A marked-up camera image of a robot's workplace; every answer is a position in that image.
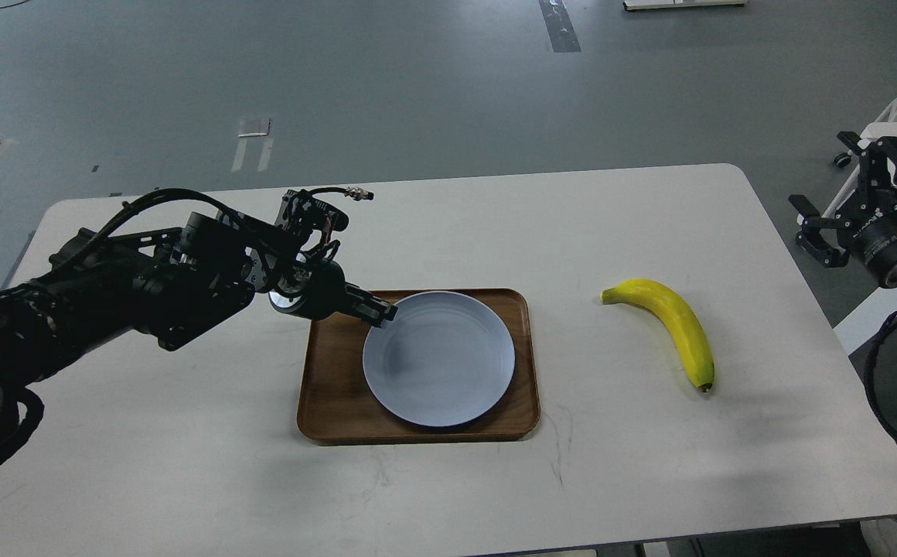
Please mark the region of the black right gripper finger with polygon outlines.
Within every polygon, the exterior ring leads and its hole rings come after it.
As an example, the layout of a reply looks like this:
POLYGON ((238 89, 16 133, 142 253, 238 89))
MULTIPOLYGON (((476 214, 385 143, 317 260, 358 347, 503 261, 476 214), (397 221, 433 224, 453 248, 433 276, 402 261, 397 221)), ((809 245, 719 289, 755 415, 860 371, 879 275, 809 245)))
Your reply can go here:
POLYGON ((840 214, 824 217, 819 209, 805 195, 792 194, 789 203, 797 211, 800 219, 795 243, 824 268, 843 268, 849 261, 849 253, 844 248, 835 247, 824 239, 824 230, 845 231, 851 229, 851 222, 840 214))
POLYGON ((872 217, 886 217, 897 211, 897 136, 863 140, 844 131, 838 140, 858 156, 856 177, 848 181, 848 193, 837 204, 841 225, 860 225, 872 217))

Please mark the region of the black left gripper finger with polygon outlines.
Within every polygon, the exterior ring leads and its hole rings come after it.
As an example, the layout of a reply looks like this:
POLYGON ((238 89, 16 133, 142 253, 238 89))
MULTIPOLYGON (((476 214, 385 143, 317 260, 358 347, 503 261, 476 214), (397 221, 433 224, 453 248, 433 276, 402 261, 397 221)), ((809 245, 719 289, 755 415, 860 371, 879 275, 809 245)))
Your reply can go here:
POLYGON ((354 303, 340 310, 340 314, 356 318, 373 328, 384 328, 387 322, 387 303, 354 303))
POLYGON ((351 306, 354 303, 381 304, 387 303, 387 319, 394 320, 398 307, 389 303, 385 299, 381 299, 370 292, 370 290, 361 289, 353 283, 345 284, 345 296, 343 297, 343 308, 351 306))

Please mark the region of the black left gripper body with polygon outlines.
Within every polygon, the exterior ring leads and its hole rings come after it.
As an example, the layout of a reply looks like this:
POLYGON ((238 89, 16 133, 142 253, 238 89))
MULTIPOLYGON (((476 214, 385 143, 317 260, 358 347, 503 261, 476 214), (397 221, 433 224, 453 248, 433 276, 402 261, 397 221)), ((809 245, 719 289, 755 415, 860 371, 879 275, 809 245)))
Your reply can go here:
POLYGON ((278 313, 304 320, 325 320, 343 305, 345 284, 345 272, 338 263, 331 261, 314 272, 300 296, 283 296, 273 290, 268 293, 268 298, 278 313))

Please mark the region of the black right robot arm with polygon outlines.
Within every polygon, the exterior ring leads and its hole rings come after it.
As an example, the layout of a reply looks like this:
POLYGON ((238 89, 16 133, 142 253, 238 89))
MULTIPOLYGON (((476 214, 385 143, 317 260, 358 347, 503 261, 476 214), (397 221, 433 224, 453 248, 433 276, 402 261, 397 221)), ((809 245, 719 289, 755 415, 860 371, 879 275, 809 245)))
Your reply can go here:
MULTIPOLYGON (((800 226, 795 242, 826 268, 844 267, 852 258, 883 289, 897 289, 897 136, 862 140, 842 131, 838 141, 847 155, 858 157, 858 175, 847 182, 841 200, 820 211, 804 195, 789 202, 800 226)), ((874 334, 865 360, 862 384, 870 408, 884 430, 897 442, 897 429, 885 419, 875 389, 875 369, 884 342, 897 333, 897 313, 891 313, 874 334)))

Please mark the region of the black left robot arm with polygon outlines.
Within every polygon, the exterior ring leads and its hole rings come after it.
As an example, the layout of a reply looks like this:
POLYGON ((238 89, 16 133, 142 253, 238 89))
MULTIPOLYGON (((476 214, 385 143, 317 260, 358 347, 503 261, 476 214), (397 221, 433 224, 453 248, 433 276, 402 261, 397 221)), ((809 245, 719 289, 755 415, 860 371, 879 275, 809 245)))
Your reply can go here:
POLYGON ((334 233, 349 218, 323 193, 372 198, 359 187, 287 190, 268 223, 187 188, 152 191, 99 231, 78 231, 46 274, 0 290, 0 466, 43 419, 30 385, 129 331, 176 351, 257 295, 304 320, 394 320, 391 303, 348 283, 335 262, 334 233))

